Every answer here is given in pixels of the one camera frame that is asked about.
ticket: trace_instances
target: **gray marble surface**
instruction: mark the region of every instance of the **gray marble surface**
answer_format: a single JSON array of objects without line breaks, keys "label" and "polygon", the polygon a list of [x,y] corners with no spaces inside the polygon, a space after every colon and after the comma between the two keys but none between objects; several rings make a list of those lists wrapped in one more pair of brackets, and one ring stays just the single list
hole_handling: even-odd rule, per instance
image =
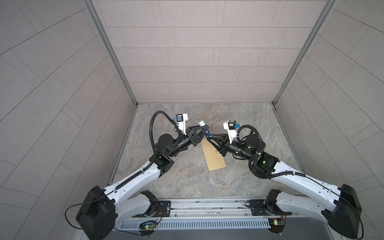
[{"label": "gray marble surface", "polygon": [[[149,122],[157,110],[165,111],[171,118],[176,114],[187,113],[187,127],[198,125],[200,120],[204,120],[211,133],[226,133],[223,129],[226,120],[236,120],[241,125],[250,124],[262,136],[267,153],[299,169],[270,103],[141,104],[114,182],[131,174],[152,156]],[[164,133],[177,136],[173,125],[161,114],[156,117],[153,129],[155,143]],[[241,136],[247,133],[249,130],[244,129]],[[224,158],[227,167],[209,172],[200,144],[196,147],[191,145],[173,160],[175,164],[166,174],[142,190],[150,190],[157,198],[266,196],[270,189],[300,194],[284,184],[255,177],[249,171],[247,161],[236,160],[231,154]]]}]

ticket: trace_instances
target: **bottle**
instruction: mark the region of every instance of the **bottle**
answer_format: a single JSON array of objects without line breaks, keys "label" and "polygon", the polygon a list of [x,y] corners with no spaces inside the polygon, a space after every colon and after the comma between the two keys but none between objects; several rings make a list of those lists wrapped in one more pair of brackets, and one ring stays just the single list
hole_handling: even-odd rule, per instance
[{"label": "bottle", "polygon": [[[203,120],[201,120],[201,121],[199,122],[199,125],[200,125],[200,127],[202,127],[202,126],[205,126],[206,124],[205,124],[205,122],[204,122]],[[212,135],[211,135],[211,133],[209,132],[209,130],[207,130],[207,132],[205,133],[205,136],[206,136],[206,137],[212,137]]]}]

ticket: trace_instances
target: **beige tile wall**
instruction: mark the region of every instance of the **beige tile wall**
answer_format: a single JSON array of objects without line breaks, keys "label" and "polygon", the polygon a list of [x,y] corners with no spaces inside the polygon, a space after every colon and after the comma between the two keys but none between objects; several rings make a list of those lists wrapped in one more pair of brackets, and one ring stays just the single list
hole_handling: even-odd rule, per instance
[{"label": "beige tile wall", "polygon": [[139,103],[272,101],[325,1],[94,0]]},{"label": "beige tile wall", "polygon": [[81,0],[0,11],[0,239],[80,239],[64,210],[106,186],[133,102]]},{"label": "beige tile wall", "polygon": [[383,12],[339,0],[277,104],[308,172],[356,190],[364,239],[384,239]]}]

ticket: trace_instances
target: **metal corner post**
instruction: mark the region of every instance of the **metal corner post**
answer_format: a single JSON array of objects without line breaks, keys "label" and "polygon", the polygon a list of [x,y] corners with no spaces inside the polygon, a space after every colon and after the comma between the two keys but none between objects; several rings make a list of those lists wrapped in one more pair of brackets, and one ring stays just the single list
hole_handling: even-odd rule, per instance
[{"label": "metal corner post", "polygon": [[100,22],[100,19],[99,19],[98,15],[97,15],[96,10],[94,8],[94,5],[92,3],[92,0],[83,0],[83,1],[84,1],[84,6],[87,9],[88,14],[91,17],[91,20],[92,20],[92,22],[93,22],[93,24],[94,24],[94,26],[96,28],[96,31],[99,34],[101,42],[106,47],[107,53],[108,53],[108,55],[111,58],[112,64],[113,64],[116,72],[118,73],[121,81],[123,82],[123,85],[124,85],[125,89],[128,91],[128,94],[131,97],[134,105],[137,106],[137,101],[136,101],[136,99],[135,99],[135,97],[133,95],[133,92],[132,92],[131,88],[129,87],[127,78],[125,77],[124,72],[122,71],[120,63],[119,63],[119,61],[118,61],[118,59],[116,57],[115,52],[113,51],[112,45],[111,45],[111,43],[110,43],[110,41],[109,41],[109,39],[107,37],[107,34],[106,34],[106,32],[105,32],[105,30],[103,28],[103,25]]},{"label": "metal corner post", "polygon": [[316,20],[316,23],[314,24],[307,40],[305,41],[303,47],[301,48],[299,54],[296,57],[295,62],[293,63],[290,71],[288,72],[287,77],[285,78],[285,81],[283,82],[283,85],[281,86],[279,92],[277,93],[275,99],[273,100],[273,104],[276,105],[283,95],[284,91],[287,89],[289,83],[291,82],[293,76],[295,75],[297,69],[299,68],[300,64],[304,60],[304,57],[307,55],[309,49],[311,48],[314,40],[316,39],[317,35],[319,34],[321,28],[323,27],[325,21],[331,14],[333,10],[333,6],[336,4],[337,0],[328,0],[325,3],[325,6],[323,7],[319,17]]}]

